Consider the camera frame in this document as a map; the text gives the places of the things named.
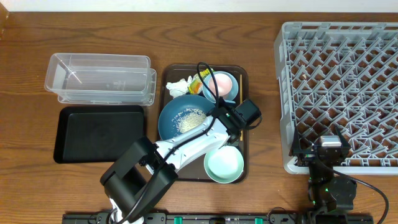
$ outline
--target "white plastic crate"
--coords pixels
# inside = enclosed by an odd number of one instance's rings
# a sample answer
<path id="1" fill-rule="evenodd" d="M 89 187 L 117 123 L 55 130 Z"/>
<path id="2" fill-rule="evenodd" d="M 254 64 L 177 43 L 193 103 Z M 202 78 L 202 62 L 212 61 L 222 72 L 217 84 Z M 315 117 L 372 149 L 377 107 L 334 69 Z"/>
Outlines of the white plastic crate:
<path id="1" fill-rule="evenodd" d="M 351 144 L 345 174 L 398 174 L 398 24 L 286 22 L 274 44 L 285 170 L 294 127 L 303 147 L 339 128 Z"/>

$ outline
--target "plastic bin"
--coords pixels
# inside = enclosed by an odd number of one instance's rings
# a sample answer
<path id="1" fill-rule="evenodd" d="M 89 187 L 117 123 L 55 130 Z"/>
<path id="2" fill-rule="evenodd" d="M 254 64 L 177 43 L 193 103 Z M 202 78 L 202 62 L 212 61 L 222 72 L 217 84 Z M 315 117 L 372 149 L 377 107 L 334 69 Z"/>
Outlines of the plastic bin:
<path id="1" fill-rule="evenodd" d="M 144 105 L 154 103 L 156 71 L 140 55 L 53 54 L 44 88 L 61 103 Z"/>
<path id="2" fill-rule="evenodd" d="M 351 144 L 337 171 L 398 174 L 398 24 L 286 22 L 274 44 L 284 168 L 294 128 L 302 147 L 338 128 Z"/>

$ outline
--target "black plastic tray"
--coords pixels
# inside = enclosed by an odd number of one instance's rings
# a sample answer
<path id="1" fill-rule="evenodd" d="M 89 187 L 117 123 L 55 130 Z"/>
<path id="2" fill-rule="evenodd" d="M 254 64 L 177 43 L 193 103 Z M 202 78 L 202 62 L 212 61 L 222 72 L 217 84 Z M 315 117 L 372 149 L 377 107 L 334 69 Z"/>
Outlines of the black plastic tray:
<path id="1" fill-rule="evenodd" d="M 60 112 L 54 161 L 114 162 L 144 134 L 140 106 L 70 106 Z"/>
<path id="2" fill-rule="evenodd" d="M 160 87 L 160 112 L 163 110 L 164 106 L 170 102 L 173 97 L 170 96 L 168 89 L 166 89 L 167 82 L 178 82 L 182 78 L 187 79 L 190 75 L 194 76 L 197 73 L 196 65 L 170 65 L 163 72 L 162 84 Z M 248 84 L 248 74 L 246 71 L 239 66 L 227 66 L 227 65 L 211 65 L 215 71 L 224 71 L 232 74 L 239 83 L 239 92 L 234 101 L 239 105 L 243 100 L 248 97 L 249 84 Z M 243 136 L 236 146 L 243 155 L 244 159 L 244 170 L 240 178 L 235 180 L 233 183 L 239 183 L 243 181 L 248 172 L 249 158 L 248 158 L 248 134 L 247 131 L 243 131 Z M 193 162 L 189 163 L 183 169 L 178 172 L 179 179 L 182 181 L 197 181 L 197 182 L 214 182 L 210 177 L 207 176 L 204 168 L 205 155 L 199 157 Z"/>

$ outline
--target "wooden tabletop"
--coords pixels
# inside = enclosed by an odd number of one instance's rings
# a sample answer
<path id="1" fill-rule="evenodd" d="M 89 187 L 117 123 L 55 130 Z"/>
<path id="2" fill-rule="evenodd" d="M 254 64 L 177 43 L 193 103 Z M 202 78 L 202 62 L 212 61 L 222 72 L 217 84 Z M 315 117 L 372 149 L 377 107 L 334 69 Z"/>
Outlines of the wooden tabletop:
<path id="1" fill-rule="evenodd" d="M 147 55 L 157 70 L 154 105 L 145 108 L 155 140 L 160 76 L 173 63 L 240 65 L 249 96 L 263 113 L 249 132 L 249 174 L 236 185 L 176 182 L 157 204 L 170 213 L 267 213 L 275 206 L 304 211 L 307 175 L 282 165 L 280 96 L 273 43 L 286 21 L 398 22 L 397 14 L 312 13 L 10 13 L 0 40 L 0 222 L 60 223 L 65 212 L 110 208 L 100 177 L 110 163 L 56 164 L 58 115 L 65 107 L 44 90 L 57 52 Z M 385 223 L 398 219 L 397 177 L 359 176 L 390 200 Z M 358 186 L 354 212 L 379 220 L 384 201 Z"/>

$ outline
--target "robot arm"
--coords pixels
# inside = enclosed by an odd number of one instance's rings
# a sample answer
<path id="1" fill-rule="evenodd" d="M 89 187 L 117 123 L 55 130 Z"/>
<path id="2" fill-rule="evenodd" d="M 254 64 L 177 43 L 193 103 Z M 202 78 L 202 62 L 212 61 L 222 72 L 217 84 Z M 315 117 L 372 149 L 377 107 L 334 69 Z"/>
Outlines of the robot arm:
<path id="1" fill-rule="evenodd" d="M 258 118 L 261 112 L 251 100 L 230 108 L 220 98 L 220 107 L 196 128 L 154 144 L 147 137 L 136 141 L 101 177 L 105 193 L 119 217 L 127 216 L 127 221 L 132 223 L 144 216 L 178 179 L 180 169 L 209 151 L 235 142 L 241 131 L 252 128 L 250 125 Z M 136 164 L 147 167 L 152 174 L 150 182 L 141 176 Z"/>

